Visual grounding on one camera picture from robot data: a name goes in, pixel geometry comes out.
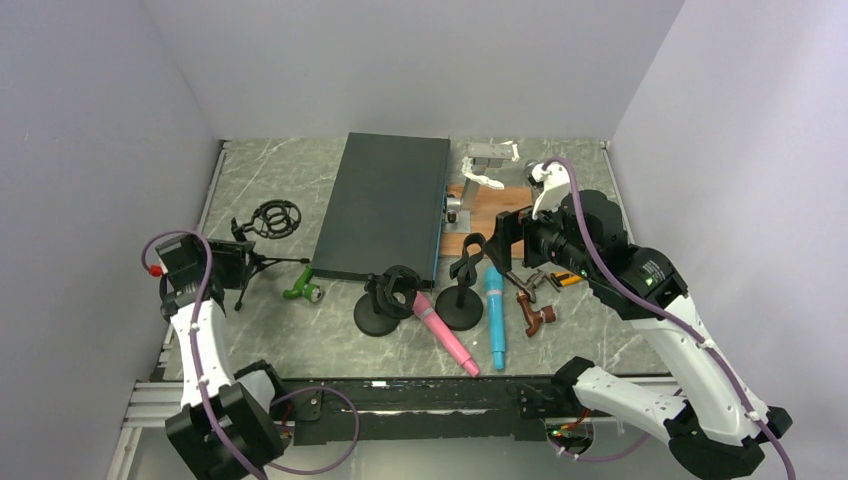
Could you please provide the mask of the black tripod microphone stand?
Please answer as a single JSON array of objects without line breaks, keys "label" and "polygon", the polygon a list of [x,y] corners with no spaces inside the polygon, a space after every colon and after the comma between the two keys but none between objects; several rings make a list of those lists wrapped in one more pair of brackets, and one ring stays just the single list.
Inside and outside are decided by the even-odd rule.
[{"label": "black tripod microphone stand", "polygon": [[[300,226],[302,213],[300,208],[292,201],[284,199],[272,199],[261,203],[253,212],[249,221],[239,224],[235,218],[231,219],[231,233],[236,241],[245,242],[247,234],[253,233],[267,240],[281,240],[292,235]],[[283,262],[297,262],[308,264],[308,258],[284,258],[268,257],[250,251],[247,253],[247,273],[241,287],[238,299],[234,304],[234,310],[240,311],[243,307],[243,299],[250,281],[257,274]]]}]

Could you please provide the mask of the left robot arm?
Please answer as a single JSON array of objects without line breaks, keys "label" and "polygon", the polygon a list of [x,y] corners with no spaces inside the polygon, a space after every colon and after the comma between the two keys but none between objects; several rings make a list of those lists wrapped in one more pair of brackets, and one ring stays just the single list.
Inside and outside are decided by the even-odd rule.
[{"label": "left robot arm", "polygon": [[264,479],[286,448],[274,424],[287,406],[275,369],[259,360],[234,371],[225,351],[225,292],[241,282],[248,242],[210,240],[189,230],[149,241],[163,274],[161,313],[183,365],[178,412],[166,436],[198,479]]}]

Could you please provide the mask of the black clip microphone stand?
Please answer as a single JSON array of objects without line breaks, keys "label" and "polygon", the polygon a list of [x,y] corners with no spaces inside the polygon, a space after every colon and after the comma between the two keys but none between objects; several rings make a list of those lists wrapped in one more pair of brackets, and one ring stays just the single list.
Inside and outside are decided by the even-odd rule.
[{"label": "black clip microphone stand", "polygon": [[437,297],[435,310],[453,331],[467,331],[482,318],[483,303],[473,290],[477,282],[477,265],[484,258],[486,238],[482,233],[469,234],[463,241],[460,258],[449,267],[454,286],[444,289]]}]

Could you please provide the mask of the silver mesh glitter microphone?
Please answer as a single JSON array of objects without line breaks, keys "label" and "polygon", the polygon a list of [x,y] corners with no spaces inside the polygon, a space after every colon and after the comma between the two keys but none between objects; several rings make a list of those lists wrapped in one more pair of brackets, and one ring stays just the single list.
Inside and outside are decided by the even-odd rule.
[{"label": "silver mesh glitter microphone", "polygon": [[537,187],[537,181],[535,180],[535,178],[533,176],[533,170],[534,170],[534,168],[536,167],[537,164],[538,164],[537,160],[528,160],[525,163],[525,166],[524,166],[523,176],[524,176],[524,179],[525,179],[525,183],[527,185],[529,185],[531,188]]}]

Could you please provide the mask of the blue microphone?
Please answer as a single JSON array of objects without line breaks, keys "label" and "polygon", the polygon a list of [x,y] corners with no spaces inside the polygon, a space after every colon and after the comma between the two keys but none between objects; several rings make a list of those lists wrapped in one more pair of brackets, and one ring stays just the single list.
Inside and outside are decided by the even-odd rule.
[{"label": "blue microphone", "polygon": [[504,320],[504,279],[495,267],[489,267],[484,276],[487,299],[490,351],[494,368],[502,371],[506,367],[506,334]]}]

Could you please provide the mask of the black shock mount stand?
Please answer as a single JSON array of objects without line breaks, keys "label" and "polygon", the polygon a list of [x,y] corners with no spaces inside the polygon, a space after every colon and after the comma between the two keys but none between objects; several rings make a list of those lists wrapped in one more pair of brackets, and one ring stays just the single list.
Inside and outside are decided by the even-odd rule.
[{"label": "black shock mount stand", "polygon": [[421,289],[420,276],[404,265],[391,266],[382,274],[369,273],[365,294],[353,311],[356,327],[370,337],[393,333],[401,320],[413,314],[413,303]]}]

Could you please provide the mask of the pink microphone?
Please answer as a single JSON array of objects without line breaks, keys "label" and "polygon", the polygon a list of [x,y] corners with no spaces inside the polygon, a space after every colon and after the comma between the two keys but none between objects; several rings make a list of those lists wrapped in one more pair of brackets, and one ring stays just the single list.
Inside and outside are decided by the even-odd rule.
[{"label": "pink microphone", "polygon": [[471,377],[477,377],[480,374],[479,366],[423,293],[416,293],[412,309],[413,314],[430,330],[459,367]]}]

